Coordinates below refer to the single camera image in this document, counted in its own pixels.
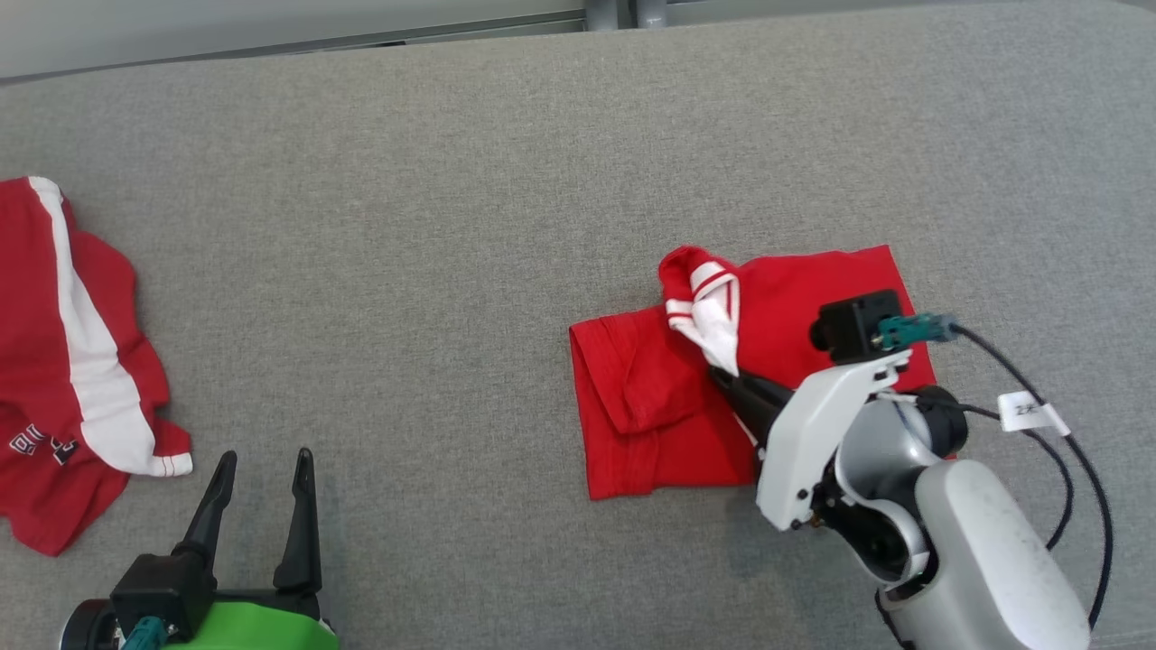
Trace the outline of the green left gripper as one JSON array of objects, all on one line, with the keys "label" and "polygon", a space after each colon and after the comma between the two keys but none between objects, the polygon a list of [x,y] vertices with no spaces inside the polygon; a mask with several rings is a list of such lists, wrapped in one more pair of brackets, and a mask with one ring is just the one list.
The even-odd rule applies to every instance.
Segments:
[{"label": "green left gripper", "polygon": [[[220,522],[234,494],[237,453],[227,451],[206,486],[181,542],[172,555],[193,554],[214,566]],[[321,531],[314,497],[314,459],[301,448],[294,461],[294,511],[274,588],[218,589],[201,621],[190,629],[179,612],[163,616],[165,649],[339,649],[323,616]]]}]

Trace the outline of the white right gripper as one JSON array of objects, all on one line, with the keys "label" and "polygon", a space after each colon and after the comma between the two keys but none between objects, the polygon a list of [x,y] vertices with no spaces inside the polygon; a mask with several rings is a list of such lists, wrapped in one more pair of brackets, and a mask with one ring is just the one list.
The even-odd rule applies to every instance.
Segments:
[{"label": "white right gripper", "polygon": [[765,451],[756,505],[778,531],[812,518],[812,497],[800,493],[813,492],[864,405],[899,381],[901,367],[912,355],[909,349],[855,365],[828,367],[807,377],[796,391],[759,375],[710,367],[712,383],[754,448]]}]

